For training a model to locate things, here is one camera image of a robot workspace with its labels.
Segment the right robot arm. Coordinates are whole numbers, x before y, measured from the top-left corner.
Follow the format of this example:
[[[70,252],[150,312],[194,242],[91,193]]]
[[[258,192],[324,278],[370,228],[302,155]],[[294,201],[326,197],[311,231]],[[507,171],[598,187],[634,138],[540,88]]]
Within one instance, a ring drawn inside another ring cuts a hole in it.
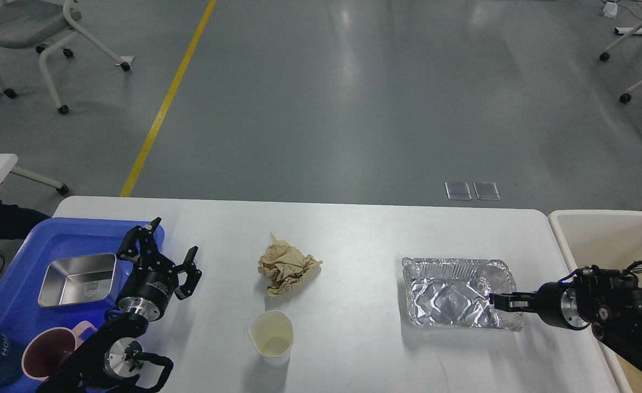
[[[642,260],[621,270],[579,267],[533,293],[490,293],[488,301],[505,312],[534,313],[555,328],[593,336],[642,372]]]

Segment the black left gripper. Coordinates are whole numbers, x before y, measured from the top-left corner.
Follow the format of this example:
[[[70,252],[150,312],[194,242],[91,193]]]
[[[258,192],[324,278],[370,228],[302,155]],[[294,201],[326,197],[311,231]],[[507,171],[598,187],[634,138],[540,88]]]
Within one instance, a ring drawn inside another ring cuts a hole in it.
[[[161,217],[145,226],[127,231],[116,252],[117,259],[131,262],[131,273],[118,294],[116,308],[122,313],[133,313],[156,321],[164,315],[171,296],[184,300],[194,293],[202,271],[195,264],[198,246],[192,246],[181,265],[169,264],[161,254],[154,234]],[[178,274],[185,273],[185,281],[178,286]]]

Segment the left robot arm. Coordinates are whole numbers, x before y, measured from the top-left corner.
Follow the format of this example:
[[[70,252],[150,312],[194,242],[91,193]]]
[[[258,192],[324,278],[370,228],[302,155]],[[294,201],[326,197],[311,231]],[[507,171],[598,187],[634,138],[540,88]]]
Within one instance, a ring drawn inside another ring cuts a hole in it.
[[[195,264],[197,246],[183,263],[159,251],[155,233],[161,218],[127,231],[116,257],[130,261],[132,271],[102,326],[88,336],[42,382],[38,392],[159,392],[174,368],[168,356],[144,351],[138,338],[162,318],[172,296],[192,296],[202,276]]]

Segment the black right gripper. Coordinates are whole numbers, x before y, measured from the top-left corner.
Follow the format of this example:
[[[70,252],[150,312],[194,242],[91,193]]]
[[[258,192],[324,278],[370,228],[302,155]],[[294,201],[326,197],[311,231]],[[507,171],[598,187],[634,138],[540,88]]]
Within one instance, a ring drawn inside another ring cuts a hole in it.
[[[578,311],[575,289],[570,284],[543,284],[536,293],[489,293],[496,310],[508,313],[537,313],[550,326],[581,331],[590,326]]]

